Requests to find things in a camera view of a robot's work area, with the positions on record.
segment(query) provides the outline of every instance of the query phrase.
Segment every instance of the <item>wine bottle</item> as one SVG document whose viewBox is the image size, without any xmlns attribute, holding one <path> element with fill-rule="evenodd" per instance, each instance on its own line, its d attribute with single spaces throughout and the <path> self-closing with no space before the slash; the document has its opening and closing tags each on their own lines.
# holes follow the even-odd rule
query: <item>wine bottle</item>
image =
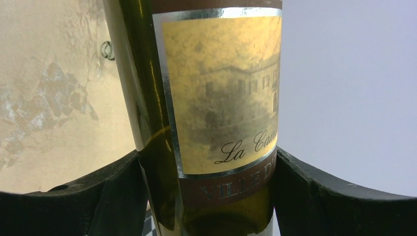
<svg viewBox="0 0 417 236">
<path fill-rule="evenodd" d="M 281 0 L 104 0 L 160 236 L 272 235 Z"/>
</svg>

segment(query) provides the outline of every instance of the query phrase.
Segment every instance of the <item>beige wall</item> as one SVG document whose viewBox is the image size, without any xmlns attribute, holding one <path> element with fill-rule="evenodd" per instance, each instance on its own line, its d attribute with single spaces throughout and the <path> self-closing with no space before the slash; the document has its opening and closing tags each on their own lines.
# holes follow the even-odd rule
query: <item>beige wall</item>
<svg viewBox="0 0 417 236">
<path fill-rule="evenodd" d="M 0 7 L 0 191 L 47 191 L 134 149 L 101 0 Z"/>
</svg>

